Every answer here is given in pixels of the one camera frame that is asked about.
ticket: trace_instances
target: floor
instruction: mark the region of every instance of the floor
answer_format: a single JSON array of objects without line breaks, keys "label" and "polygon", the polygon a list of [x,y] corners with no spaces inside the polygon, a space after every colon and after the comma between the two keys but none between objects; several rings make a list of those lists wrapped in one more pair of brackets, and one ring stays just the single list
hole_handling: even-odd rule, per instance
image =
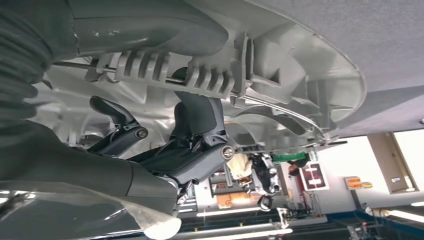
[{"label": "floor", "polygon": [[424,128],[424,1],[257,0],[329,39],[364,74],[368,95],[342,137]]}]

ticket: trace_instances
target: bolt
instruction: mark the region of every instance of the bolt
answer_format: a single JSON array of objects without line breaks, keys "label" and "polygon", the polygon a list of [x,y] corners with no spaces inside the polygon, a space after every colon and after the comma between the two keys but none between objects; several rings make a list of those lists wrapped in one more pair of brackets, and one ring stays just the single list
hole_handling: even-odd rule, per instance
[{"label": "bolt", "polygon": [[176,204],[181,205],[181,204],[185,203],[185,202],[186,202],[186,200],[187,200],[187,195],[183,195],[183,196],[181,196],[181,197],[178,199],[178,201],[176,202]]},{"label": "bolt", "polygon": [[145,128],[141,128],[140,130],[135,132],[135,136],[139,139],[145,139],[149,132]]},{"label": "bolt", "polygon": [[231,146],[224,146],[221,149],[221,157],[225,160],[225,161],[229,161],[233,158],[234,156],[234,150]]}]

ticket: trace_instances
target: fluorescent light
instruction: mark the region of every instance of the fluorescent light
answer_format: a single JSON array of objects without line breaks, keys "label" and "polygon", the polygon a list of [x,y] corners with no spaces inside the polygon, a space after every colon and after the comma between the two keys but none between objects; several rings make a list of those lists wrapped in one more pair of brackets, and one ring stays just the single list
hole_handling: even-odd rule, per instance
[{"label": "fluorescent light", "polygon": [[186,204],[181,204],[180,207],[188,207],[188,206],[196,206],[197,203],[186,203]]},{"label": "fluorescent light", "polygon": [[411,204],[411,206],[422,207],[422,206],[424,206],[424,201],[414,202],[414,203]]},{"label": "fluorescent light", "polygon": [[236,239],[252,239],[252,238],[260,238],[266,237],[270,235],[283,235],[293,233],[291,228],[279,229],[279,230],[270,230],[270,231],[259,231],[259,232],[250,232],[236,235],[228,235],[228,236],[214,236],[214,237],[206,237],[206,238],[197,238],[196,240],[236,240]]},{"label": "fluorescent light", "polygon": [[199,212],[198,214],[196,214],[196,216],[197,217],[207,217],[207,216],[216,216],[216,215],[224,215],[224,214],[237,214],[237,213],[253,212],[253,211],[259,211],[259,210],[261,210],[261,208],[256,206],[256,207],[242,208],[242,209]]},{"label": "fluorescent light", "polygon": [[408,213],[408,212],[404,212],[404,211],[398,211],[398,210],[390,211],[389,214],[392,215],[392,216],[399,217],[399,218],[424,223],[424,216],[420,216],[420,215],[416,215],[416,214],[412,214],[412,213]]},{"label": "fluorescent light", "polygon": [[193,209],[182,209],[182,210],[179,210],[178,212],[179,213],[187,213],[187,212],[193,212],[194,210]]}]

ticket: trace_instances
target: screw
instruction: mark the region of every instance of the screw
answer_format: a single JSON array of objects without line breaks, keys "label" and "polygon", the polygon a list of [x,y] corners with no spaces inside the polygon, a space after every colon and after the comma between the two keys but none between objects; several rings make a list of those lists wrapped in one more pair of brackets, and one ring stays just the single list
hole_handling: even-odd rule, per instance
[{"label": "screw", "polygon": [[145,128],[141,128],[140,130],[135,132],[135,136],[139,139],[145,139],[148,134],[149,134],[149,132]]},{"label": "screw", "polygon": [[221,157],[225,160],[225,161],[229,161],[233,158],[234,156],[234,150],[231,146],[224,146],[221,149]]}]

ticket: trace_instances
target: green object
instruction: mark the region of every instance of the green object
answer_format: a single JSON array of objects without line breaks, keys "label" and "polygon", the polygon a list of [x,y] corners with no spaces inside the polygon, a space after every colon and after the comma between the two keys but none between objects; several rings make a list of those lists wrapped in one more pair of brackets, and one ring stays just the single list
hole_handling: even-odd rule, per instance
[{"label": "green object", "polygon": [[295,154],[287,154],[287,155],[274,155],[274,162],[282,163],[293,160],[305,159],[305,152],[299,152]]}]

